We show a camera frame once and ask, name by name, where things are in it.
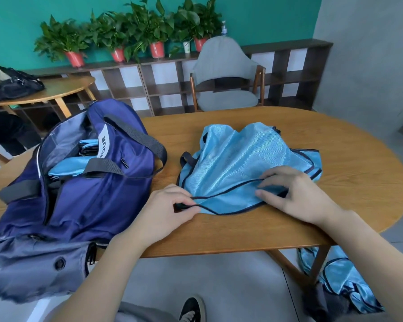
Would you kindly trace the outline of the green plant in red pot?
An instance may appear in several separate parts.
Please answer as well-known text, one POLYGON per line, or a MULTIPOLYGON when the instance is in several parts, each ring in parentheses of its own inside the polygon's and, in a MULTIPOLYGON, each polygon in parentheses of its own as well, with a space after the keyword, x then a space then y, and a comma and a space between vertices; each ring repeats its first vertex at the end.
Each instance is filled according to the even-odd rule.
POLYGON ((222 30, 222 15, 215 10, 216 0, 206 4, 185 0, 174 15, 174 29, 170 40, 182 44, 194 42, 200 52, 212 37, 219 36, 222 30))
POLYGON ((88 23, 74 19, 57 21, 51 15, 49 22, 40 23, 40 28, 42 35, 34 42, 34 51, 39 56, 45 55, 52 62, 66 58, 74 68, 85 65, 84 50, 91 44, 88 23))
POLYGON ((126 13, 129 23, 127 36, 129 42, 123 52, 125 59, 140 61, 140 54, 151 52, 154 59, 165 58, 165 43, 174 31, 174 13, 166 13, 160 0, 156 0, 155 9, 150 9, 148 0, 139 3, 126 3, 131 8, 126 13))
POLYGON ((116 63, 126 61, 124 49, 129 42, 129 19, 116 11, 102 12, 98 16, 91 11, 88 30, 97 48, 105 48, 116 63))

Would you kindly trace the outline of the person's left forearm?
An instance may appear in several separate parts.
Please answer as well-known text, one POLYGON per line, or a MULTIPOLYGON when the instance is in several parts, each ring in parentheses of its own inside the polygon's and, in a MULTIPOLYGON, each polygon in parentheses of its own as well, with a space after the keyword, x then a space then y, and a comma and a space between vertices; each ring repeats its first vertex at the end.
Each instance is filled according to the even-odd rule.
POLYGON ((113 322, 137 260, 156 241, 152 233, 139 229, 115 236, 87 279, 50 322, 113 322))

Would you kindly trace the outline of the person's left hand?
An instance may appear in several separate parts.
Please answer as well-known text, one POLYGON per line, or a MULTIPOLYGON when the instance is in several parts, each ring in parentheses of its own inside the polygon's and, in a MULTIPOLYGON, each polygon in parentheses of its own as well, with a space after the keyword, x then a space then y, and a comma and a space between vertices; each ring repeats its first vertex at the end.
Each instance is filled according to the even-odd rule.
POLYGON ((170 233, 188 221, 179 221, 175 212, 196 205, 188 191, 170 184, 161 190, 154 191, 138 216, 131 223, 129 233, 131 239, 141 249, 166 238, 170 233))

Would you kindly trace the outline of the black bag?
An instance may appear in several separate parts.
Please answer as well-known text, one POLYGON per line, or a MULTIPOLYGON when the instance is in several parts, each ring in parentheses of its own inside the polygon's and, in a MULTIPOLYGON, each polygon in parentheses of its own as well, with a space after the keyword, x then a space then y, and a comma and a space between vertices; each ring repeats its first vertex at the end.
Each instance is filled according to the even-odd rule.
POLYGON ((0 101, 15 100, 45 90, 36 76, 0 66, 0 101))

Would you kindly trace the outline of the pile of light blue vests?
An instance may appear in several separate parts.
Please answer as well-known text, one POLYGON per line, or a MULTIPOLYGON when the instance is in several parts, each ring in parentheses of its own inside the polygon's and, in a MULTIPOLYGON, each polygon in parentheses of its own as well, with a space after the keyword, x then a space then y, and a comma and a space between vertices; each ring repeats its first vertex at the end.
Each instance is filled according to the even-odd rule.
POLYGON ((360 275, 355 265, 339 246, 333 246, 327 256, 316 283, 332 294, 345 297, 350 301, 350 314, 377 314, 385 312, 371 288, 360 275))

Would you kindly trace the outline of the person's right forearm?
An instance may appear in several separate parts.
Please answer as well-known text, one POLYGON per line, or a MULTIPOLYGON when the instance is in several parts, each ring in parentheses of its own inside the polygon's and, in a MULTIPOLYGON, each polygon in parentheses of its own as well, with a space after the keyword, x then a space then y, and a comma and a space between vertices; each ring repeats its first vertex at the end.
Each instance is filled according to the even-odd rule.
POLYGON ((403 322, 403 253, 353 211, 339 208, 319 226, 348 255, 392 319, 403 322))

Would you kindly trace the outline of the dark grey cloth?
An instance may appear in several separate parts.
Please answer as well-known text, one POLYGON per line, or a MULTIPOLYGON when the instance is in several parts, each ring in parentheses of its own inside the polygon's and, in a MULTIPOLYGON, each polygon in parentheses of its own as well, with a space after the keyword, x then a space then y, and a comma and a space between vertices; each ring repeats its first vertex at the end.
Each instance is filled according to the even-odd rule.
POLYGON ((352 312, 348 299, 327 292, 319 282, 304 288, 302 306, 304 314, 315 322, 337 322, 352 312))

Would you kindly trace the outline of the light blue mesh vest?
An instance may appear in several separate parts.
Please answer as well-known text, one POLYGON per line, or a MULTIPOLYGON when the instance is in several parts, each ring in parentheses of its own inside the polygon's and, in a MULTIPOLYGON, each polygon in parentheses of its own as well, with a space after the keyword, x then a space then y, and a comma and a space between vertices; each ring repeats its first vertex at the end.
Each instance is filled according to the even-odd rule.
POLYGON ((289 148, 276 127, 260 122, 239 132, 224 124, 205 126, 199 146, 193 155, 182 154, 177 185, 204 214, 235 215, 263 205, 254 192, 270 168, 289 166, 314 182, 323 172, 318 150, 289 148))

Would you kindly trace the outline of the person's right hand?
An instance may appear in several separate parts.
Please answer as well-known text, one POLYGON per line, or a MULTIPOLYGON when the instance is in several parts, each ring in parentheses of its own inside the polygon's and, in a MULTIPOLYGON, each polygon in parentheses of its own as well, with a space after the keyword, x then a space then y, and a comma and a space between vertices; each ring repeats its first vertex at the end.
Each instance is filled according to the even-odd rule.
POLYGON ((288 203, 286 211, 283 212, 298 220, 326 227, 346 215, 346 211, 322 191, 306 173, 289 166, 279 166, 265 171, 260 179, 262 182, 258 189, 265 190, 268 186, 282 186, 288 189, 288 194, 284 197, 288 203))

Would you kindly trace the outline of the round wooden side table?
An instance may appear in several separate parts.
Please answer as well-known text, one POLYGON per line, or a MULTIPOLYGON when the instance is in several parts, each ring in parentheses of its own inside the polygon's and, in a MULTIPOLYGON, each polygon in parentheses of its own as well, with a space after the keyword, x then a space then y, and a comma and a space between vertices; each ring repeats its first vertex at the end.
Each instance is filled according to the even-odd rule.
POLYGON ((60 109, 58 114, 61 120, 71 117, 71 112, 64 101, 64 97, 85 91, 90 100, 96 101, 96 97, 90 90, 90 86, 95 82, 92 76, 75 76, 65 78, 54 78, 44 80, 45 89, 27 97, 15 100, 0 101, 0 107, 10 114, 15 114, 11 106, 28 105, 42 103, 47 104, 51 100, 60 109))

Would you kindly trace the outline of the dark wooden cubby shelf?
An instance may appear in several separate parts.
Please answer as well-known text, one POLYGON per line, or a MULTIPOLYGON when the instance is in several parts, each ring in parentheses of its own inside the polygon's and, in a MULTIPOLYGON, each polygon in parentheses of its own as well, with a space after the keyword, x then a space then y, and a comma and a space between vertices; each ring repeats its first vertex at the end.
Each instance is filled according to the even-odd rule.
POLYGON ((25 72, 53 80, 64 77, 94 78, 88 91, 62 96, 67 112, 76 113, 92 98, 114 98, 132 107, 142 117, 199 112, 200 101, 222 101, 253 93, 257 106, 283 106, 311 110, 322 80, 332 42, 301 39, 242 46, 257 68, 251 78, 228 77, 195 82, 190 77, 199 54, 177 53, 170 58, 140 59, 139 63, 102 61, 82 68, 70 65, 25 72))

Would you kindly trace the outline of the navy blue duffel bag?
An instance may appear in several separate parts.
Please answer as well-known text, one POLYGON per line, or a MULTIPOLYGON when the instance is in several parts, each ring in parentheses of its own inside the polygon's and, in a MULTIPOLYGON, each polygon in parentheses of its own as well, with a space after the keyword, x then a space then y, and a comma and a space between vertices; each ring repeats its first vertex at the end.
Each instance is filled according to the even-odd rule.
POLYGON ((124 102, 95 101, 56 125, 26 167, 0 190, 0 298, 27 303, 75 292, 89 274, 97 246, 134 221, 145 205, 155 159, 164 146, 147 134, 124 102), (49 178, 61 160, 78 156, 80 140, 99 151, 78 176, 49 178))

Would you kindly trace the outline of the person's grey trouser leg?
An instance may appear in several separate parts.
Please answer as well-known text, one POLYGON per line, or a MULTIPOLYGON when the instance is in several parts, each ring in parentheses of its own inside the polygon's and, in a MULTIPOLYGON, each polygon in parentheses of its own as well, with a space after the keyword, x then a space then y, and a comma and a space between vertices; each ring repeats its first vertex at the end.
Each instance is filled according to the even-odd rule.
POLYGON ((121 302, 114 322, 178 322, 178 319, 160 309, 121 302))

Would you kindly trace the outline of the grey padded wooden chair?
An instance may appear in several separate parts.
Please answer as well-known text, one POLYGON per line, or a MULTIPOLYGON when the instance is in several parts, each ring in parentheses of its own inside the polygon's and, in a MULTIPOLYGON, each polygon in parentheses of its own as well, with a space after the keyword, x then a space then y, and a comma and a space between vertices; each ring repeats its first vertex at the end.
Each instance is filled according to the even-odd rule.
POLYGON ((204 43, 189 82, 196 112, 264 106, 266 69, 250 59, 231 37, 217 36, 204 43), (220 92, 200 92, 196 88, 216 79, 239 78, 253 82, 252 91, 228 87, 220 92))

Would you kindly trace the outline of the folded light blue vest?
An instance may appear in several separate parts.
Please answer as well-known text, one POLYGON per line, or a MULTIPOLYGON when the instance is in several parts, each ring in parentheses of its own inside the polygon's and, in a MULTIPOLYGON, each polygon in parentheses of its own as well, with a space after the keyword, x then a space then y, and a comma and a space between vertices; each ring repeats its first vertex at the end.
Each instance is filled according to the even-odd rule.
POLYGON ((96 156, 68 157, 58 162, 48 171, 49 178, 61 178, 65 176, 78 176, 84 173, 88 162, 96 156))
POLYGON ((78 143, 78 156, 96 157, 99 151, 98 139, 80 140, 78 143))

